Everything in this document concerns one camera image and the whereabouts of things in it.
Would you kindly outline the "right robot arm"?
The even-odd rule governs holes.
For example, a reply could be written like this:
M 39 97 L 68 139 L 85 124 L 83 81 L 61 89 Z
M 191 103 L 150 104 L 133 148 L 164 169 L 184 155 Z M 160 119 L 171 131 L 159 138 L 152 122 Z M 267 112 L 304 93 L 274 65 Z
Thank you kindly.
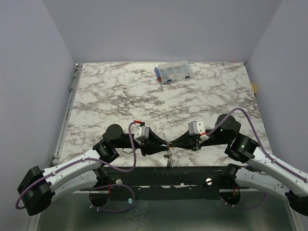
M 236 185 L 272 194 L 288 202 L 294 211 L 307 216 L 307 173 L 270 154 L 259 137 L 252 139 L 241 134 L 241 124 L 231 114 L 220 115 L 211 130 L 206 130 L 200 121 L 190 122 L 188 127 L 187 132 L 169 142 L 170 147 L 197 151 L 204 146 L 225 144 L 225 154 L 245 166 L 229 164 L 221 176 L 224 187 Z

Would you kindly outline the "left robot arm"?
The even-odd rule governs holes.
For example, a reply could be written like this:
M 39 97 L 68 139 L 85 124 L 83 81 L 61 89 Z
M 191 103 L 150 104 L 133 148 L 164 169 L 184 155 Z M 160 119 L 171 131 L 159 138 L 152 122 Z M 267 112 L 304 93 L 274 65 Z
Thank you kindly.
M 143 122 L 133 121 L 137 125 L 135 133 L 125 133 L 118 124 L 110 125 L 102 140 L 80 156 L 63 164 L 50 168 L 31 168 L 17 188 L 19 198 L 15 203 L 18 210 L 25 209 L 29 216 L 44 211 L 52 200 L 65 193 L 94 188 L 101 190 L 106 185 L 103 166 L 121 173 L 130 173 L 137 164 L 136 149 L 142 155 L 152 155 L 167 150 L 167 141 L 158 137 Z M 132 149 L 133 164 L 129 169 L 113 166 L 111 163 L 119 157 L 117 148 Z

